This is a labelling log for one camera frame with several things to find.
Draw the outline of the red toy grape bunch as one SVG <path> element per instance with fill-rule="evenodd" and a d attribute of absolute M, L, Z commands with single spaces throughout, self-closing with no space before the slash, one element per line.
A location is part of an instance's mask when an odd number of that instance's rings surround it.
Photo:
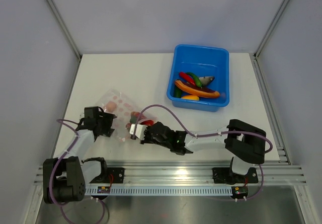
<path fill-rule="evenodd" d="M 135 124 L 136 122 L 138 122 L 138 124 L 141 125 L 146 125 L 146 126 L 153 126 L 154 125 L 154 120 L 151 118 L 148 118 L 144 115 L 139 116 L 140 113 L 139 112 L 131 112 L 130 113 L 130 120 L 129 123 L 126 124 L 126 128 L 130 129 L 132 124 Z"/>

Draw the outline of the clear zip top bag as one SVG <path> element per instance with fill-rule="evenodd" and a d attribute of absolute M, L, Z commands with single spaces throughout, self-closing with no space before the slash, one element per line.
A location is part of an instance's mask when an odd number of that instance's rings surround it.
<path fill-rule="evenodd" d="M 108 112 L 105 108 L 105 105 L 108 102 L 115 102 L 117 104 L 117 108 L 114 112 Z M 128 98 L 124 93 L 119 92 L 114 89 L 108 90 L 97 102 L 97 105 L 103 108 L 104 112 L 111 113 L 117 116 L 116 119 L 113 120 L 112 128 L 115 129 L 112 136 L 116 138 L 120 142 L 125 142 L 130 139 L 129 130 L 126 128 L 126 124 L 129 123 L 130 113 L 141 112 L 141 108 L 139 108 L 134 101 Z M 156 117 L 149 114 L 143 113 L 144 116 L 151 118 L 156 123 Z"/>

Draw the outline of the orange toy fruit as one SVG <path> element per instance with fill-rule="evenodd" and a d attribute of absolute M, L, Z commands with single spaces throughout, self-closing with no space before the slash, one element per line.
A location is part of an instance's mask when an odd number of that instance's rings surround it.
<path fill-rule="evenodd" d="M 199 101 L 200 98 L 198 96 L 195 95 L 185 95 L 181 97 L 184 100 L 192 100 L 192 101 Z"/>

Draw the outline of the orange toy croissant bread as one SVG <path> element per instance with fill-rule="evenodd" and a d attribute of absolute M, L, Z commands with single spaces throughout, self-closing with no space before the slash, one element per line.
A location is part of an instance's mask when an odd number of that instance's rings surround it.
<path fill-rule="evenodd" d="M 175 80 L 174 84 L 180 90 L 186 93 L 189 93 L 190 95 L 195 95 L 198 97 L 210 98 L 210 99 L 216 99 L 220 97 L 220 93 L 218 91 L 213 91 L 208 88 L 199 88 L 189 83 L 182 82 L 181 80 Z"/>

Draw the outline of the red toy chili pepper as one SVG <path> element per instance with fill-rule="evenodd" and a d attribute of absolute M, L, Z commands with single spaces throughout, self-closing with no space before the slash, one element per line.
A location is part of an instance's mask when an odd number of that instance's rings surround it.
<path fill-rule="evenodd" d="M 191 76 L 189 76 L 188 74 L 184 73 L 184 72 L 179 72 L 179 77 L 181 77 L 182 79 L 184 79 L 186 82 L 188 82 L 191 85 L 195 85 L 195 82 L 193 80 L 193 78 Z"/>

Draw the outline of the green toy chili pepper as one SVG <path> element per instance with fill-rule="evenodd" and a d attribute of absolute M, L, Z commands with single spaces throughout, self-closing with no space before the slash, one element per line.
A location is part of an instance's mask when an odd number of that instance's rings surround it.
<path fill-rule="evenodd" d="M 191 80 L 189 81 L 190 84 L 193 84 L 194 86 L 197 86 L 199 88 L 203 87 L 201 81 L 199 80 L 199 78 L 194 73 L 186 72 L 186 75 L 188 75 L 191 78 Z"/>

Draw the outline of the grey toy fish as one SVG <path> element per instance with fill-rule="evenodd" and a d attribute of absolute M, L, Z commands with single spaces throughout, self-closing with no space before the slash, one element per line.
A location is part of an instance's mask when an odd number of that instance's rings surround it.
<path fill-rule="evenodd" d="M 199 77 L 199 80 L 203 87 L 206 87 L 209 84 L 211 84 L 214 81 L 214 79 L 214 76 Z"/>

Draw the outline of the blue plastic bin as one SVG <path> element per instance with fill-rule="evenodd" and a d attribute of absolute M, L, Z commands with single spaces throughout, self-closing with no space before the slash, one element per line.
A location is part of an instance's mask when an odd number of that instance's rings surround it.
<path fill-rule="evenodd" d="M 207 86 L 210 90 L 219 92 L 218 98 L 203 98 L 187 100 L 176 97 L 175 80 L 186 81 L 179 73 L 191 72 L 197 77 L 214 77 Z M 200 111 L 216 112 L 229 104 L 229 53 L 227 50 L 215 47 L 197 45 L 177 45 L 174 51 L 170 71 L 167 97 L 173 106 Z"/>

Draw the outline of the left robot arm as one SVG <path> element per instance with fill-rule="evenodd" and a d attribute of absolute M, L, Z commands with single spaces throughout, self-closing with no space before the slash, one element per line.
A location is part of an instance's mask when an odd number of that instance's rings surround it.
<path fill-rule="evenodd" d="M 98 137 L 112 135 L 115 118 L 116 115 L 106 113 L 103 108 L 96 106 L 84 109 L 84 116 L 76 123 L 76 128 L 70 126 L 70 120 L 57 120 L 72 130 L 74 137 L 58 157 L 46 159 L 42 165 L 45 203 L 63 206 L 81 201 L 85 196 L 86 185 L 93 180 L 113 183 L 113 174 L 104 158 L 85 159 L 84 156 Z"/>

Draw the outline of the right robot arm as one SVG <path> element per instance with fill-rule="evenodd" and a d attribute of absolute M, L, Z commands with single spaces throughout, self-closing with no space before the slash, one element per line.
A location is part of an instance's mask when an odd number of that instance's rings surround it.
<path fill-rule="evenodd" d="M 161 122 L 152 126 L 139 124 L 134 129 L 134 135 L 141 144 L 160 145 L 181 156 L 217 149 L 231 153 L 229 167 L 212 169 L 216 184 L 247 185 L 258 182 L 254 166 L 265 161 L 266 132 L 255 126 L 232 119 L 226 128 L 214 132 L 174 131 Z"/>

